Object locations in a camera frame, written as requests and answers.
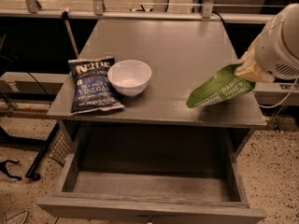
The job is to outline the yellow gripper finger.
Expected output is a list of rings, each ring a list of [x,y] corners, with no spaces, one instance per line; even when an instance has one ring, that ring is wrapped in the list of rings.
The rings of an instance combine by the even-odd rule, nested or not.
[[[235,75],[251,82],[271,83],[275,80],[273,75],[263,70],[257,64],[248,67],[241,65],[235,69]]]
[[[256,41],[253,41],[248,47],[247,51],[239,59],[239,61],[245,67],[251,66],[255,63],[255,43]]]

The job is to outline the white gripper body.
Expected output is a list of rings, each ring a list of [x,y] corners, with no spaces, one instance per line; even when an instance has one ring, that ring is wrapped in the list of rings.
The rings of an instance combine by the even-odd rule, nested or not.
[[[257,36],[254,57],[276,78],[299,77],[299,4],[284,7]]]

